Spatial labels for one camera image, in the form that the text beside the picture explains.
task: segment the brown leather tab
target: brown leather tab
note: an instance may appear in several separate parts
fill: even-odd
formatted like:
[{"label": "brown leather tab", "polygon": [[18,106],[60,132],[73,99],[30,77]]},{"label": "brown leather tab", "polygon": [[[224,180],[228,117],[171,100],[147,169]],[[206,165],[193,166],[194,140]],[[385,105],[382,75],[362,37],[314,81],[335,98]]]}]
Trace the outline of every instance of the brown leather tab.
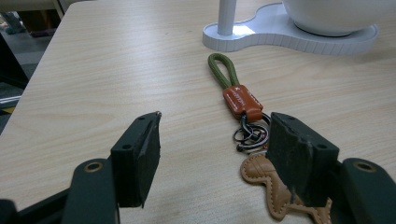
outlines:
[{"label": "brown leather tab", "polygon": [[264,154],[250,155],[241,165],[241,175],[249,184],[264,184],[268,210],[273,218],[282,220],[289,210],[309,214],[317,224],[330,224],[329,199],[326,207],[305,207],[298,198],[291,202],[291,193],[276,173],[274,165]]},{"label": "brown leather tab", "polygon": [[225,89],[223,97],[236,119],[241,119],[243,114],[247,115],[247,122],[262,119],[262,105],[244,85]]}]

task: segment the green cord loop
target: green cord loop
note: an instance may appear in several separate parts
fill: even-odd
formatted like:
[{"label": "green cord loop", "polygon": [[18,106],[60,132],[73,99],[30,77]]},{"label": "green cord loop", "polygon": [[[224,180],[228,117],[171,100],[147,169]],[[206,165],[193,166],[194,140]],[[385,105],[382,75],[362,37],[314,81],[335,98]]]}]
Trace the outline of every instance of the green cord loop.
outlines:
[{"label": "green cord loop", "polygon": [[[230,81],[221,73],[216,61],[220,61],[225,65],[230,76]],[[213,75],[215,75],[216,80],[223,89],[239,85],[233,62],[227,56],[220,53],[213,53],[209,55],[207,62],[209,63],[210,70],[212,70]]]}]

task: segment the white pole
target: white pole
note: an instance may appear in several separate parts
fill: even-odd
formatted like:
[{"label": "white pole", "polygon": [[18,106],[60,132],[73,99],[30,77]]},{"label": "white pole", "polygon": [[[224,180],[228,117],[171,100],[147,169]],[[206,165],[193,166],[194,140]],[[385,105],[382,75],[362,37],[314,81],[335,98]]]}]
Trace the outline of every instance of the white pole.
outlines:
[{"label": "white pole", "polygon": [[235,17],[236,0],[220,0],[219,6],[219,35],[233,34],[233,20]]}]

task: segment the black plastic part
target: black plastic part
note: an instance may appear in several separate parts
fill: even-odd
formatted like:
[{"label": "black plastic part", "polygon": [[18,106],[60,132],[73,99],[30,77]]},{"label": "black plastic part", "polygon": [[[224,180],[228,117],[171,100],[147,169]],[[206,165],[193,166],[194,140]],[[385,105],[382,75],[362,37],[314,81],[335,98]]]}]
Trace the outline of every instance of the black plastic part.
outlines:
[{"label": "black plastic part", "polygon": [[19,223],[17,208],[10,200],[0,200],[0,224]]},{"label": "black plastic part", "polygon": [[340,180],[357,223],[396,223],[396,184],[382,167],[346,159]]},{"label": "black plastic part", "polygon": [[120,223],[111,161],[90,160],[76,168],[61,223]]},{"label": "black plastic part", "polygon": [[60,223],[64,214],[64,205],[69,189],[65,189],[49,198],[35,203],[19,212],[21,223]]},{"label": "black plastic part", "polygon": [[111,148],[120,207],[144,206],[160,160],[161,113],[137,118]]},{"label": "black plastic part", "polygon": [[339,149],[298,119],[271,114],[267,158],[292,195],[306,206],[325,206],[326,174],[337,163]]},{"label": "black plastic part", "polygon": [[330,212],[332,223],[357,224],[344,193],[343,183],[341,183],[341,169],[342,163],[338,161],[334,168],[327,173],[327,188],[324,189],[324,191],[329,192],[329,198],[332,199]]}]

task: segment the keychain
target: keychain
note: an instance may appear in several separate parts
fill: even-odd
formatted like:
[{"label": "keychain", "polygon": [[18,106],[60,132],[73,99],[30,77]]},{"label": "keychain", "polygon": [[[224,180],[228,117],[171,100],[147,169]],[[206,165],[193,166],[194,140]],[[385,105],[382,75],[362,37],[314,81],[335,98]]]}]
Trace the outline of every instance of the keychain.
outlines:
[{"label": "keychain", "polygon": [[[250,91],[239,84],[233,62],[219,53],[211,54],[207,61],[213,75],[223,88],[223,97],[227,106],[240,122],[240,128],[233,133],[233,140],[238,143],[236,147],[238,151],[249,154],[241,165],[241,175],[249,184],[262,184],[266,187],[267,207],[271,216],[282,220],[289,211],[294,210],[307,213],[317,224],[331,223],[331,200],[325,207],[304,206],[300,199],[291,197],[287,186],[277,175],[274,165],[266,159],[271,119],[262,113],[263,106]],[[216,61],[223,63],[227,68],[230,80],[221,73]]]},{"label": "keychain", "polygon": [[[263,106],[250,93],[248,88],[239,84],[233,62],[225,55],[214,53],[208,59],[210,69],[223,88],[223,97],[233,116],[240,121],[240,128],[233,133],[233,140],[238,142],[236,149],[247,153],[261,150],[269,138],[270,117],[262,113]],[[224,64],[230,81],[222,74],[216,61]]]}]

